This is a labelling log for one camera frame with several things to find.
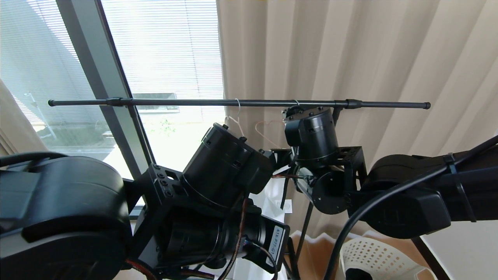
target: curtain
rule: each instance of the curtain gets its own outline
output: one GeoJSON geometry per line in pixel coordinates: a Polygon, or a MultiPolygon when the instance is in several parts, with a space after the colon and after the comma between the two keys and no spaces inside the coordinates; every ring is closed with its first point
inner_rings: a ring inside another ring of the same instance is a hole
{"type": "Polygon", "coordinates": [[[0,156],[47,150],[0,79],[0,156]]]}
{"type": "MultiPolygon", "coordinates": [[[[219,0],[218,13],[226,98],[431,102],[342,111],[339,145],[363,146],[367,169],[393,153],[467,150],[498,129],[498,1],[219,0]]],[[[281,120],[281,109],[241,109],[253,147],[275,147],[254,126],[281,120]]],[[[287,147],[278,121],[258,128],[287,147]]],[[[308,202],[288,198],[298,230],[308,202]]],[[[314,210],[308,234],[336,236],[346,219],[314,210]]]]}

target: robotic arm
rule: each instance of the robotic arm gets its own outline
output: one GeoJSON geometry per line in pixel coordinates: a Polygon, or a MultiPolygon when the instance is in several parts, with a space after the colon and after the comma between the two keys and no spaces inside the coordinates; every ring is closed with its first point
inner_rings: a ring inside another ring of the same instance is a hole
{"type": "Polygon", "coordinates": [[[395,238],[428,234],[451,221],[498,219],[497,137],[479,152],[390,155],[367,174],[362,147],[338,146],[330,108],[293,106],[284,114],[291,149],[254,150],[214,124],[183,172],[152,164],[135,181],[88,157],[1,158],[9,166],[0,170],[1,277],[110,280],[134,267],[149,279],[213,279],[188,269],[203,264],[226,266],[224,279],[237,257],[274,273],[289,227],[262,216],[248,194],[261,192],[285,165],[290,169],[280,175],[319,211],[347,210],[395,238]],[[443,171],[397,189],[434,169],[443,171]],[[141,196],[146,205],[132,235],[128,215],[141,196]]]}

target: glass pane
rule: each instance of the glass pane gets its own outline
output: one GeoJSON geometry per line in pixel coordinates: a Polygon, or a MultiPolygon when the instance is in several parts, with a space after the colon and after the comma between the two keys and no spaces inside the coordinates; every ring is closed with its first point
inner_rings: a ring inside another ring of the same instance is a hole
{"type": "Polygon", "coordinates": [[[98,106],[49,107],[49,99],[94,99],[55,0],[0,2],[0,73],[45,145],[90,156],[131,178],[98,106]]]}
{"type": "MultiPolygon", "coordinates": [[[[222,99],[216,0],[102,0],[134,98],[222,99]]],[[[182,171],[223,107],[137,108],[158,164],[182,171]]]]}

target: perforated basket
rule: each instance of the perforated basket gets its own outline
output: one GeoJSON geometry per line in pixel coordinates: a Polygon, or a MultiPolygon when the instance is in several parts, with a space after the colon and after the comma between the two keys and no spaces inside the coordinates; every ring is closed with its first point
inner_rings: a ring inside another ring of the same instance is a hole
{"type": "Polygon", "coordinates": [[[344,243],[341,248],[339,269],[336,280],[346,278],[348,269],[361,269],[368,272],[373,280],[417,280],[417,274],[429,270],[400,250],[371,238],[354,238],[344,243]]]}

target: curtain fold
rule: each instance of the curtain fold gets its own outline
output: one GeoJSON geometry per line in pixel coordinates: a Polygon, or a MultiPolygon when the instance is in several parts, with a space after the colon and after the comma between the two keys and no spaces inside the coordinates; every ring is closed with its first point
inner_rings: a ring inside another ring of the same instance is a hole
{"type": "Polygon", "coordinates": [[[0,79],[0,156],[47,150],[0,79]]]}
{"type": "MultiPolygon", "coordinates": [[[[470,149],[498,129],[498,1],[219,0],[218,17],[226,98],[431,102],[429,110],[343,110],[339,145],[363,146],[367,169],[393,153],[470,149]]],[[[252,146],[275,147],[254,126],[281,120],[280,110],[241,109],[252,146]]],[[[282,127],[258,126],[287,147],[282,127]]],[[[307,200],[288,198],[297,230],[307,200]]],[[[334,236],[346,219],[315,210],[308,234],[334,236]]]]}

